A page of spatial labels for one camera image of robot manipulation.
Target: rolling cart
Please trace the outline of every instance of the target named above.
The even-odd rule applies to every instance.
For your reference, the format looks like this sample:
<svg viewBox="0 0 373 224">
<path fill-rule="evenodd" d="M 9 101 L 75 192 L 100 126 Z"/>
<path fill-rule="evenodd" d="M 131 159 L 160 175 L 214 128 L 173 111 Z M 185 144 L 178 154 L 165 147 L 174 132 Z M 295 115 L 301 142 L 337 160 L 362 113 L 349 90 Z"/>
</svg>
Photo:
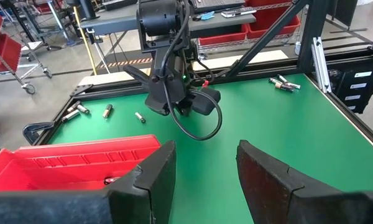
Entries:
<svg viewBox="0 0 373 224">
<path fill-rule="evenodd" d="M 17 26 L 10 20 L 10 18 L 7 19 L 14 26 L 18 36 L 21 38 L 22 42 L 29 48 L 30 53 L 36 59 L 37 63 L 28 63 L 20 65 L 19 62 L 21 58 L 21 44 L 19 44 L 15 40 L 12 40 L 8 35 L 0 33 L 0 75 L 13 75 L 14 78 L 21 84 L 21 87 L 28 94 L 34 94 L 36 92 L 35 87 L 30 83 L 23 82 L 23 79 L 28 77 L 34 70 L 36 70 L 39 67 L 42 68 L 43 73 L 47 77 L 52 78 L 52 74 L 50 70 L 48 70 L 47 67 L 43 66 L 40 60 L 38 60 L 36 54 L 32 51 L 32 49 L 30 49 L 29 44 L 27 44 L 27 41 L 20 33 Z M 0 31 L 2 22 L 3 19 L 0 16 Z M 16 73 L 18 68 L 29 69 L 23 75 L 18 76 Z"/>
</svg>

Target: yellow black hazard tape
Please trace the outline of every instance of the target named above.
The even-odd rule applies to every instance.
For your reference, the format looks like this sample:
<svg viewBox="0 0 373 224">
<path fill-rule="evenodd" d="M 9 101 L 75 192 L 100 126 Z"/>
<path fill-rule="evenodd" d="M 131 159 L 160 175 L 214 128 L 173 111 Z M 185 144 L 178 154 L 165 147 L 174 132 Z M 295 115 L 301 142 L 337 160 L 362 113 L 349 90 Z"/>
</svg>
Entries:
<svg viewBox="0 0 373 224">
<path fill-rule="evenodd" d="M 117 66 L 123 66 L 123 65 L 135 65 L 140 63 L 149 63 L 152 62 L 152 58 L 142 58 L 142 59 L 136 59 L 136 60 L 130 60 L 125 62 L 114 62 L 114 63 L 108 63 L 108 67 L 117 67 Z"/>
</svg>

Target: green table surface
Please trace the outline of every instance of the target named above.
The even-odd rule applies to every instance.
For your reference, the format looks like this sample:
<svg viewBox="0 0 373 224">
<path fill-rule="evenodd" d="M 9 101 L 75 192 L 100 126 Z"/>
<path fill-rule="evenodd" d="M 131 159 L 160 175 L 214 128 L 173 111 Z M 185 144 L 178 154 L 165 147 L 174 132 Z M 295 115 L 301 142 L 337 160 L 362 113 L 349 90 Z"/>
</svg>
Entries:
<svg viewBox="0 0 373 224">
<path fill-rule="evenodd" d="M 252 223 L 236 167 L 239 140 L 337 189 L 373 190 L 373 146 L 304 75 L 295 93 L 275 89 L 267 79 L 214 86 L 221 92 L 223 126 L 207 141 L 183 134 L 170 116 L 148 109 L 146 95 L 85 101 L 92 115 L 61 125 L 51 144 L 154 134 L 177 144 L 177 178 L 170 223 Z M 106 105 L 111 117 L 102 118 Z M 147 122 L 134 115 L 138 111 Z M 192 113 L 181 121 L 208 134 L 217 114 Z"/>
</svg>

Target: concrete floor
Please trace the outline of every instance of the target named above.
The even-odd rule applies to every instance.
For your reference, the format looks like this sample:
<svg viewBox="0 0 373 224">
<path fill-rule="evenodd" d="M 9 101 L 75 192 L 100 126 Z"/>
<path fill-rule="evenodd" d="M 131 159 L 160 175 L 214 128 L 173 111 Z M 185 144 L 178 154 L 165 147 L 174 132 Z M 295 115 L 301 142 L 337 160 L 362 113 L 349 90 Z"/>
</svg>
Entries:
<svg viewBox="0 0 373 224">
<path fill-rule="evenodd" d="M 373 41 L 373 2 L 358 6 L 355 13 L 352 29 L 368 28 L 368 31 L 360 32 L 363 37 Z M 325 24 L 323 31 L 323 39 L 330 37 L 338 37 L 350 35 L 329 34 L 329 31 L 339 30 L 329 23 Z M 6 30 L 8 33 L 13 33 L 10 27 Z M 63 45 L 65 39 L 61 35 L 57 35 L 50 40 L 55 45 Z M 340 44 L 349 44 L 351 42 L 362 42 L 358 38 L 339 40 L 337 42 L 325 42 L 325 47 Z M 124 51 L 139 50 L 138 32 L 132 30 L 120 41 L 120 45 Z M 104 54 L 111 51 L 111 43 L 109 39 L 104 39 L 101 44 Z M 91 46 L 95 64 L 99 64 L 98 53 Z M 120 48 L 116 46 L 116 52 L 120 52 Z M 289 47 L 287 55 L 292 55 L 293 47 Z M 27 146 L 28 142 L 22 136 L 22 128 L 29 123 L 50 121 L 56 112 L 63 106 L 69 98 L 69 94 L 77 86 L 79 81 L 91 74 L 88 72 L 68 73 L 69 71 L 83 70 L 91 68 L 85 46 L 83 44 L 74 47 L 66 47 L 61 50 L 46 51 L 45 48 L 38 49 L 36 54 L 41 62 L 48 66 L 54 77 L 50 80 L 43 75 L 41 70 L 36 70 L 28 82 L 31 82 L 36 87 L 36 94 L 28 95 L 20 86 L 19 83 L 13 80 L 10 75 L 0 77 L 0 147 L 15 150 L 21 146 Z M 373 129 L 373 97 L 367 106 L 364 114 L 359 115 Z"/>
</svg>

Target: white label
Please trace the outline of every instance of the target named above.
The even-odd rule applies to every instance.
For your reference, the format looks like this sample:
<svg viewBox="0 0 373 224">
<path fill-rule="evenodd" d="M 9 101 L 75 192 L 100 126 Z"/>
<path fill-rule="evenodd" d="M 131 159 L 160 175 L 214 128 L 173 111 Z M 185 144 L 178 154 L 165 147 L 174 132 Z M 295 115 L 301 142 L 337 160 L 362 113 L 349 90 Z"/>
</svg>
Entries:
<svg viewBox="0 0 373 224">
<path fill-rule="evenodd" d="M 361 72 L 361 73 L 355 74 L 355 78 L 361 78 L 361 77 L 366 77 L 366 76 L 371 76 L 371 75 L 372 75 L 372 72 Z"/>
<path fill-rule="evenodd" d="M 346 100 L 357 100 L 357 99 L 359 99 L 360 97 L 361 97 L 360 95 L 347 96 L 347 97 L 346 97 Z"/>
<path fill-rule="evenodd" d="M 366 85 L 367 85 L 367 83 L 354 84 L 354 85 L 351 85 L 351 89 L 355 89 L 355 88 L 365 88 Z"/>
</svg>

